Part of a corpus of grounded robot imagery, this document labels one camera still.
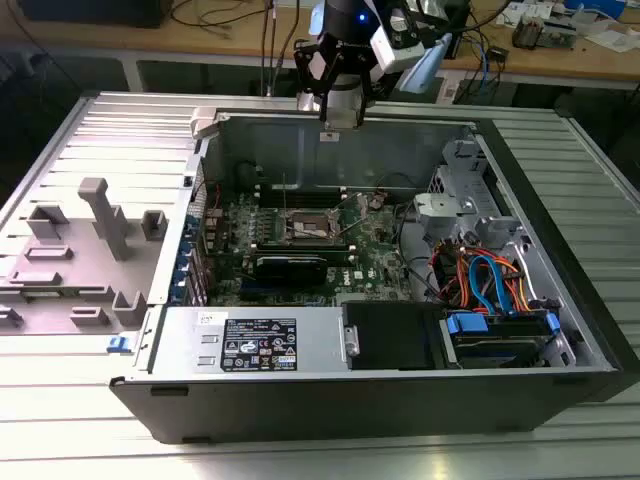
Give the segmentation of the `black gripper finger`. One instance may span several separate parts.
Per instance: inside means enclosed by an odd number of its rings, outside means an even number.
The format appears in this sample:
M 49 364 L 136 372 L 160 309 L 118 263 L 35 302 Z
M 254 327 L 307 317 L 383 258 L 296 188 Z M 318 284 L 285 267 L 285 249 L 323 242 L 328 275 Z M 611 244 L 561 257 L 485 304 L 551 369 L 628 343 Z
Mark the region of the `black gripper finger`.
M 356 113 L 355 125 L 361 126 L 368 104 L 376 99 L 376 80 L 372 73 L 379 67 L 375 53 L 371 48 L 352 48 L 349 50 L 348 67 L 351 79 L 351 107 Z
M 319 118 L 327 120 L 328 95 L 335 81 L 335 54 L 322 44 L 303 42 L 294 48 L 300 92 L 319 99 Z

